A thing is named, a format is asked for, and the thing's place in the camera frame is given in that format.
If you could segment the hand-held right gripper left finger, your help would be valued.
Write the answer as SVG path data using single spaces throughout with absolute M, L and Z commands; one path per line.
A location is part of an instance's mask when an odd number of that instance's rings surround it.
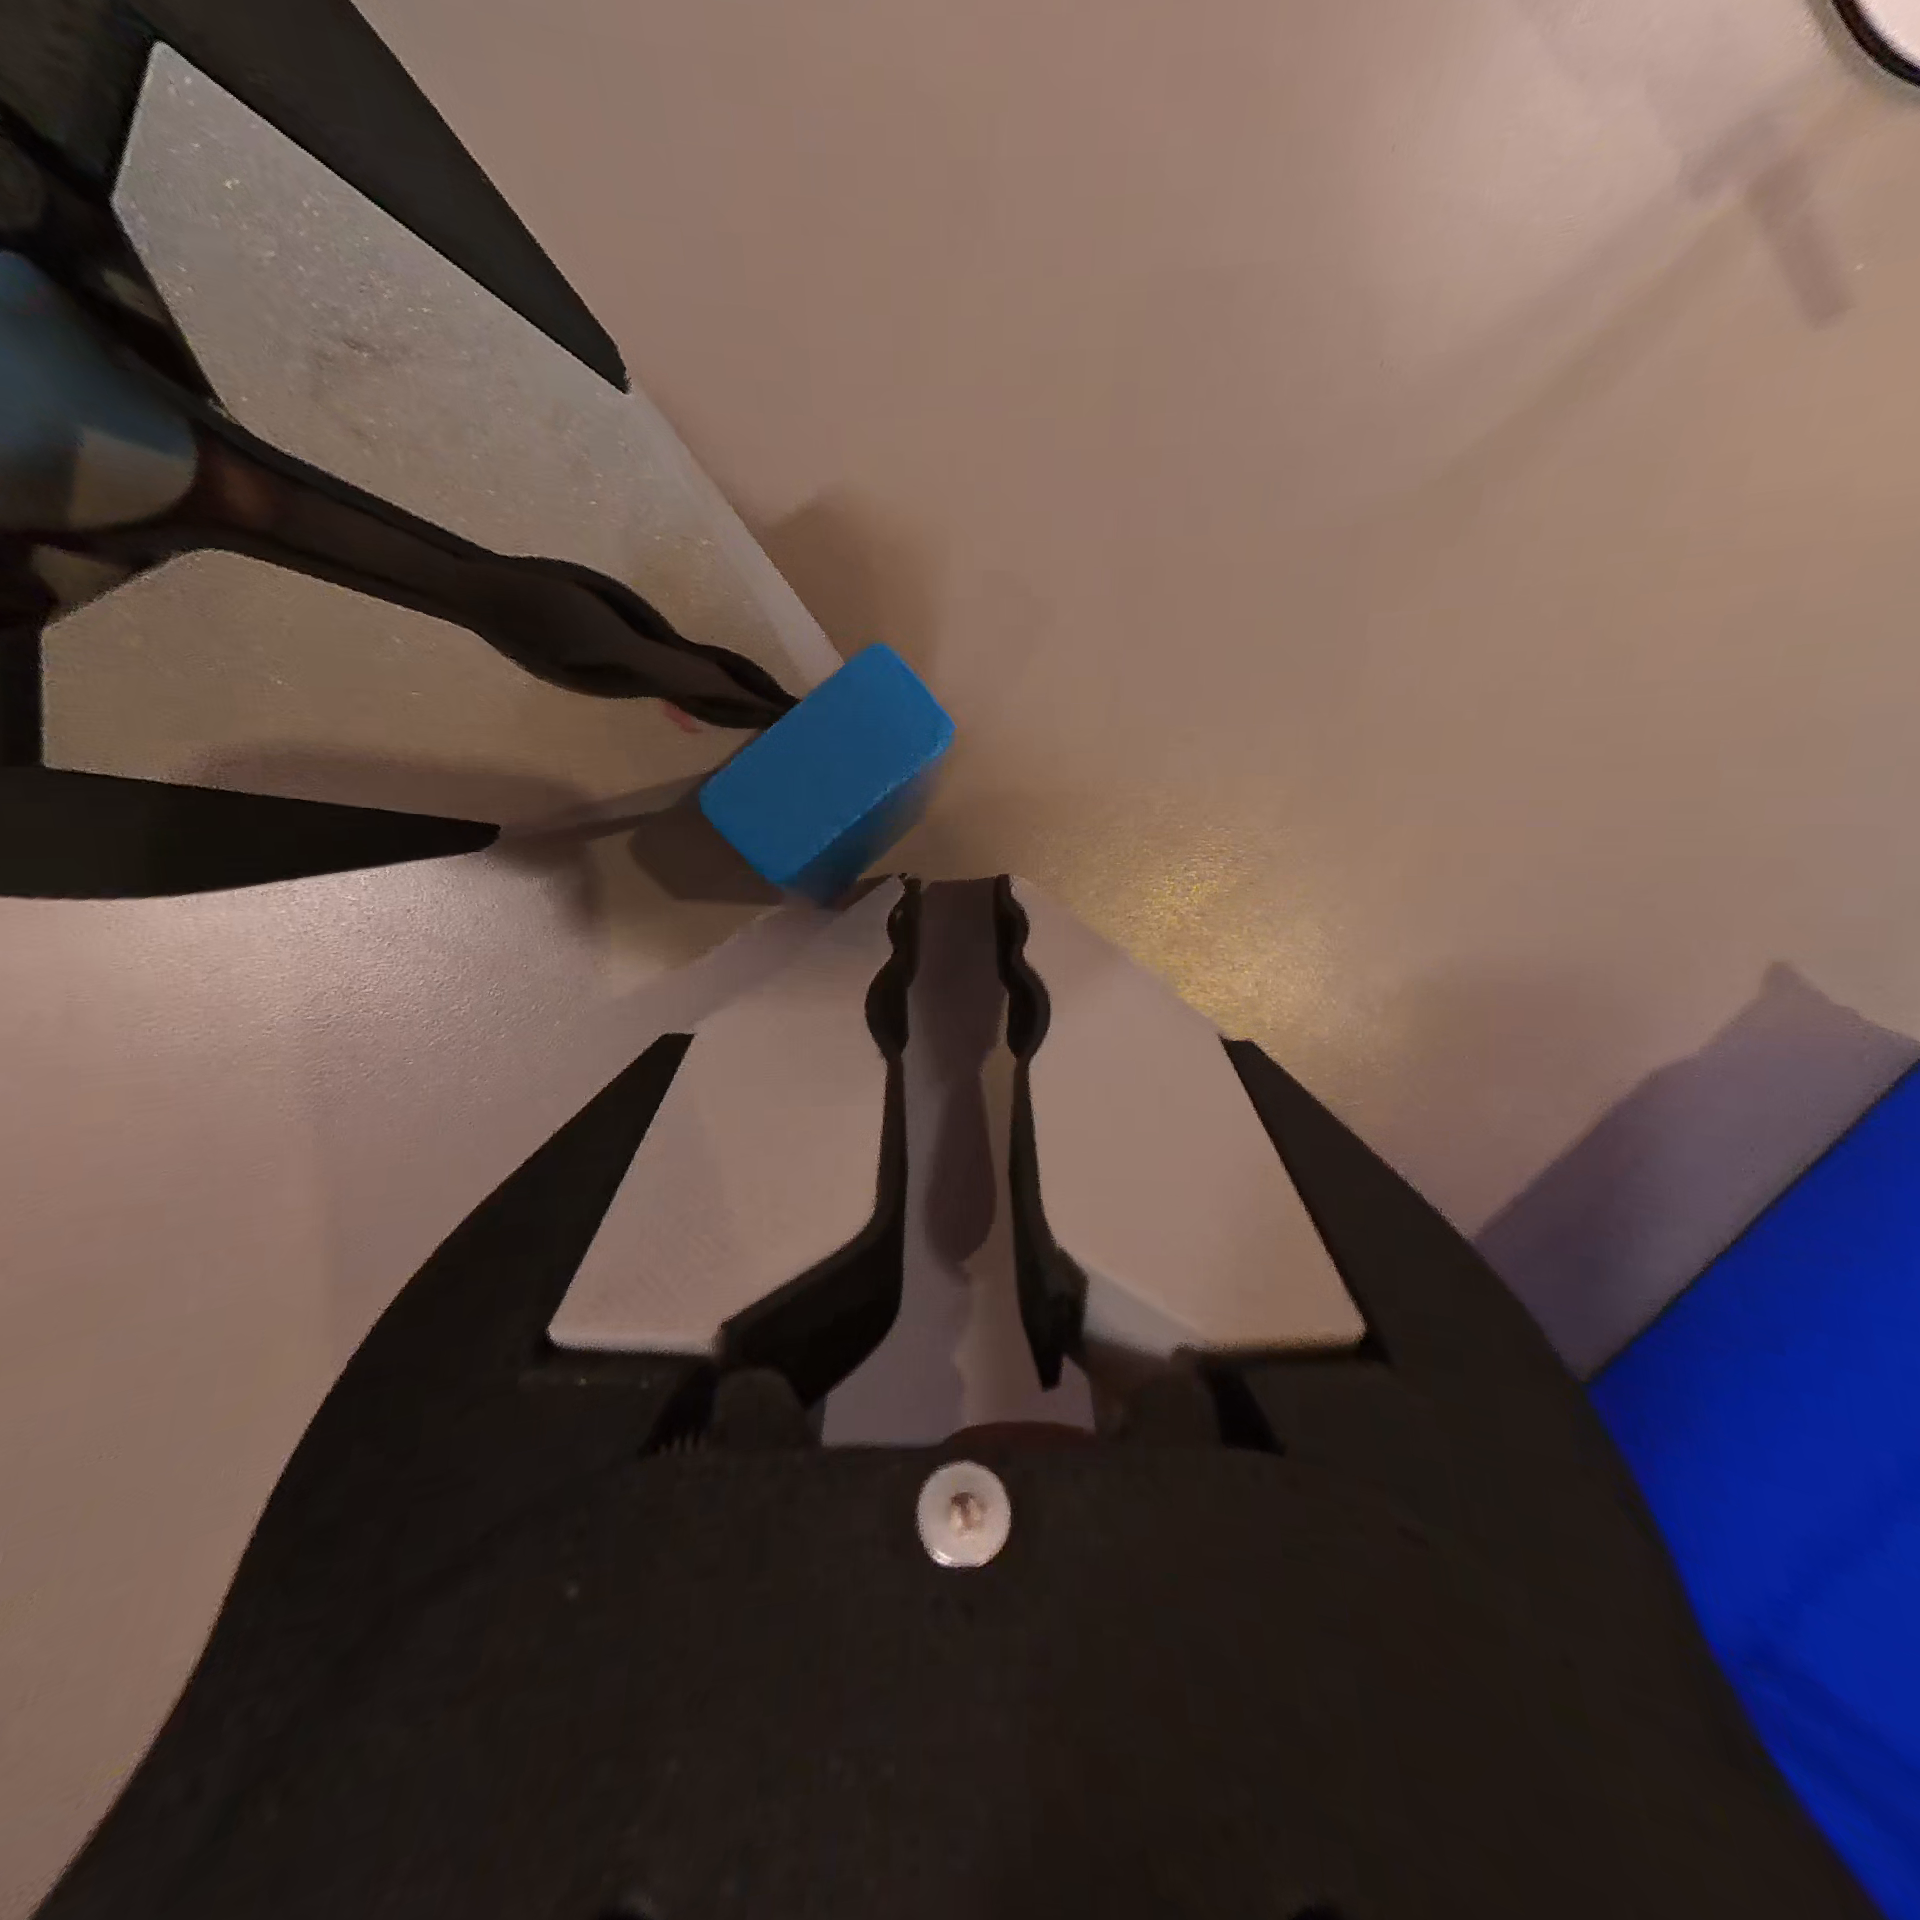
M 778 1371 L 820 1404 L 903 1298 L 921 884 L 889 877 L 684 1037 L 549 1339 Z

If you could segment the blue rectangular block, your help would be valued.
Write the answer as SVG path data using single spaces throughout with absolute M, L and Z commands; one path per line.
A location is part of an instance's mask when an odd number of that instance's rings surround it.
M 921 674 L 874 644 L 719 766 L 698 810 L 758 881 L 825 906 L 910 831 L 953 735 Z

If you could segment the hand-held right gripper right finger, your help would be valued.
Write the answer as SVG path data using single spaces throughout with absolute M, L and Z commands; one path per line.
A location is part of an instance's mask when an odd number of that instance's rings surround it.
M 1350 1353 L 1365 1318 L 1217 1027 L 1036 884 L 991 895 L 1014 1297 L 1068 1363 Z

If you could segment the white document stand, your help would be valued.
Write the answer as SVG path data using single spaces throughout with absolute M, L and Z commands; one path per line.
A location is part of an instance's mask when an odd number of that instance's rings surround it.
M 1917 90 L 1917 3 L 1831 3 L 1861 52 Z

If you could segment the blue plastic bin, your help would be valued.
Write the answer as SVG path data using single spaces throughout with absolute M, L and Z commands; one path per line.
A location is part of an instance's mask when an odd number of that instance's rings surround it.
M 1917 1916 L 1917 1069 L 1591 1383 L 1718 1665 Z

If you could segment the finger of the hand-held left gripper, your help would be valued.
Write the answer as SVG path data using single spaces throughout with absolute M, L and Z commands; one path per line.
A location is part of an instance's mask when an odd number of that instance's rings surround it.
M 111 211 L 210 389 L 210 547 L 590 699 L 770 725 L 841 665 L 677 427 L 157 42 Z
M 41 750 L 70 773 L 516 834 L 670 804 L 747 741 L 565 692 L 465 629 L 228 553 L 139 571 L 41 641 Z

